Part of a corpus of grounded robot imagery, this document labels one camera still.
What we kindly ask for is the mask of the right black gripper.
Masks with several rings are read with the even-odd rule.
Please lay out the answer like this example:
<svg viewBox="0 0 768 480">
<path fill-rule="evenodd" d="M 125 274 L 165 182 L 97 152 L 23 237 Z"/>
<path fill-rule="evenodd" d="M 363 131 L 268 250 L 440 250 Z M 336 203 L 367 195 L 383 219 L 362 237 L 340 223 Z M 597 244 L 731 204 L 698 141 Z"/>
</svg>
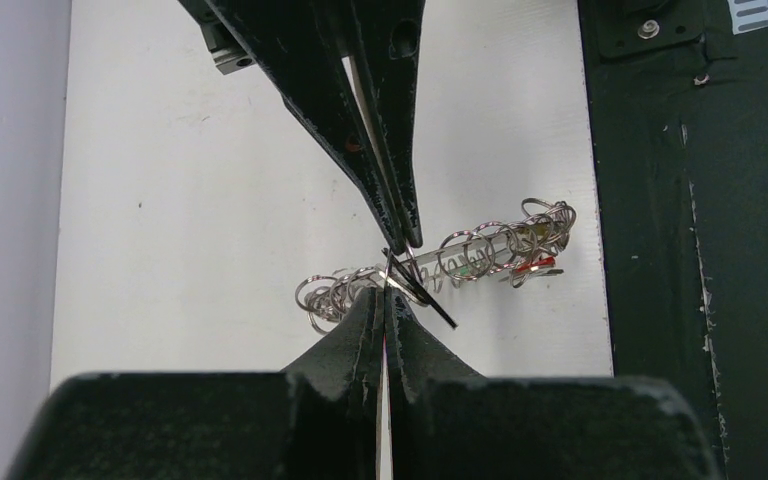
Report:
<svg viewBox="0 0 768 480">
<path fill-rule="evenodd" d="M 423 1 L 179 4 L 222 75 L 261 68 L 358 188 L 392 253 L 423 245 L 413 170 Z"/>
</svg>

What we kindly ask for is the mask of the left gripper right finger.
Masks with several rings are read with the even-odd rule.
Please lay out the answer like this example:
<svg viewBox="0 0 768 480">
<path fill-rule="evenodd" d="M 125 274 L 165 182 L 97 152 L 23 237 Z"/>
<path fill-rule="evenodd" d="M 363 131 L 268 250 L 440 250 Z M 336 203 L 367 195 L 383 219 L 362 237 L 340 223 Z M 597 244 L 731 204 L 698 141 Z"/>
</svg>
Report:
<svg viewBox="0 0 768 480">
<path fill-rule="evenodd" d="M 398 479 L 717 479 L 688 402 L 647 377 L 486 377 L 383 293 Z"/>
</svg>

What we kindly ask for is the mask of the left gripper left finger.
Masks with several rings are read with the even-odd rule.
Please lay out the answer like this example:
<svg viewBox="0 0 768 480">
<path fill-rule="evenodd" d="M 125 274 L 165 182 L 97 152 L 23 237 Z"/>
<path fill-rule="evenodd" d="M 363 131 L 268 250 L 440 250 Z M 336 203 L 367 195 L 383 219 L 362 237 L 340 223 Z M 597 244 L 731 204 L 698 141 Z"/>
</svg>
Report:
<svg viewBox="0 0 768 480">
<path fill-rule="evenodd" d="M 278 371 L 93 372 L 49 396 L 10 479 L 373 479 L 383 292 Z"/>
</svg>

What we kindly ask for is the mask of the metal disc with keyrings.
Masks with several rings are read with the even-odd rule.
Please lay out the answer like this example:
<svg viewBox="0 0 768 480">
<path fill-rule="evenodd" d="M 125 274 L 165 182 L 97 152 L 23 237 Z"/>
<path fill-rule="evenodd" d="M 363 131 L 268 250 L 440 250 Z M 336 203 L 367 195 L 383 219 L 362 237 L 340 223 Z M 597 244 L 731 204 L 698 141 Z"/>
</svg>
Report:
<svg viewBox="0 0 768 480">
<path fill-rule="evenodd" d="M 523 263 L 548 256 L 555 257 L 557 265 L 557 258 L 568 247 L 578 217 L 577 211 L 565 201 L 525 198 L 520 203 L 520 210 L 522 217 L 518 220 L 491 220 L 472 229 L 455 231 L 437 248 L 419 255 L 408 252 L 403 259 L 397 260 L 431 295 L 447 287 L 457 289 L 484 279 L 520 288 L 527 281 L 540 277 L 514 278 L 512 272 Z M 306 313 L 311 327 L 321 335 L 330 332 L 322 324 L 340 323 L 365 288 L 390 287 L 414 304 L 428 306 L 405 290 L 396 271 L 385 281 L 385 263 L 312 275 L 296 287 L 295 304 Z M 462 267 L 470 268 L 471 275 L 459 275 Z"/>
</svg>

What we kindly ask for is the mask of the black tag key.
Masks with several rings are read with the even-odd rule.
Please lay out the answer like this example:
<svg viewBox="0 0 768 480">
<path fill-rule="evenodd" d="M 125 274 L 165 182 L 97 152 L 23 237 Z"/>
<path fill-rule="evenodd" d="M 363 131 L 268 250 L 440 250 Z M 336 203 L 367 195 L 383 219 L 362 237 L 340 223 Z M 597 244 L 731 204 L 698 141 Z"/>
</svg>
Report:
<svg viewBox="0 0 768 480">
<path fill-rule="evenodd" d="M 390 251 L 389 248 L 382 248 L 381 253 L 386 258 L 385 281 L 388 281 L 388 279 L 393 276 L 393 271 L 396 271 L 397 274 L 402 278 L 402 284 L 404 285 L 406 291 L 410 292 L 422 303 L 430 306 L 452 330 L 458 328 L 458 324 L 454 318 L 442 307 L 442 305 L 436 299 L 433 298 L 433 296 L 408 270 L 408 268 L 396 259 L 396 256 Z"/>
</svg>

